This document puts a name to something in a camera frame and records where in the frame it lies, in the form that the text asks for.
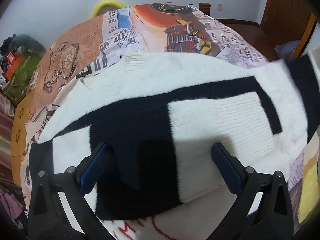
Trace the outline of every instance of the wooden baseboard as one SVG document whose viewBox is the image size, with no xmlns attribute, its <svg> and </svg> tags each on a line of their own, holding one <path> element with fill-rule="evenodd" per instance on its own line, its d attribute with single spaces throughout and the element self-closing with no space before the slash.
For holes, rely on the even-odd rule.
<svg viewBox="0 0 320 240">
<path fill-rule="evenodd" d="M 245 24 L 245 25 L 254 25 L 260 28 L 260 24 L 257 22 L 244 21 L 244 20 L 235 20 L 235 19 L 216 19 L 223 24 Z"/>
</svg>

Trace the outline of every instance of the brown floor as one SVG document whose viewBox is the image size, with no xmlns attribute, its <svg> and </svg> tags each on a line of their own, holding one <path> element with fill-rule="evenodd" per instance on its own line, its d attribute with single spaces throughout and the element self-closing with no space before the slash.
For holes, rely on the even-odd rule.
<svg viewBox="0 0 320 240">
<path fill-rule="evenodd" d="M 254 25 L 225 24 L 239 33 L 249 44 L 257 49 L 268 61 L 278 60 L 274 48 L 268 43 L 265 33 Z"/>
</svg>

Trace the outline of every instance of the yellow ring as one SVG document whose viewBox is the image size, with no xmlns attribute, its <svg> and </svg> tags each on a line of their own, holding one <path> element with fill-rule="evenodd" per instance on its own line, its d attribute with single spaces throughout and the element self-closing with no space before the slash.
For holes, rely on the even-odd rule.
<svg viewBox="0 0 320 240">
<path fill-rule="evenodd" d="M 101 1 L 100 3 L 98 3 L 95 6 L 95 8 L 94 8 L 94 10 L 92 12 L 91 18 L 94 18 L 94 17 L 98 16 L 98 14 L 101 11 L 101 9 L 106 7 L 106 6 L 113 6 L 113 7 L 116 7 L 118 9 L 126 7 L 126 5 L 124 5 L 123 3 L 118 2 L 116 0 L 104 0 L 104 1 Z"/>
</svg>

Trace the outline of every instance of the silver bolt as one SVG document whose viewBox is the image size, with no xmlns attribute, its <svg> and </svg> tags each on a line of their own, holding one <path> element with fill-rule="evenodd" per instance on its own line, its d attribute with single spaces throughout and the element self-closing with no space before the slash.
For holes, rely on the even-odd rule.
<svg viewBox="0 0 320 240">
<path fill-rule="evenodd" d="M 245 168 L 245 171 L 246 171 L 247 173 L 254 173 L 254 168 L 248 166 L 248 167 Z"/>
<path fill-rule="evenodd" d="M 45 171 L 39 171 L 39 173 L 38 173 L 38 176 L 39 177 L 42 177 L 42 176 L 44 176 L 45 175 Z"/>
<path fill-rule="evenodd" d="M 76 167 L 70 166 L 69 168 L 67 168 L 67 173 L 73 173 L 75 170 L 76 170 Z"/>
<path fill-rule="evenodd" d="M 276 171 L 276 175 L 277 175 L 278 177 L 280 177 L 280 178 L 283 176 L 283 174 L 282 174 L 281 171 Z"/>
</svg>

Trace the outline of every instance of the door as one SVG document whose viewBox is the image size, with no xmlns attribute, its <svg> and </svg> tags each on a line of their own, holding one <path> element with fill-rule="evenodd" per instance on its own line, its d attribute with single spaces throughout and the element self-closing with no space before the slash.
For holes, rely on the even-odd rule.
<svg viewBox="0 0 320 240">
<path fill-rule="evenodd" d="M 261 28 L 269 43 L 275 47 L 300 40 L 310 15 L 311 11 L 304 0 L 268 0 Z"/>
</svg>

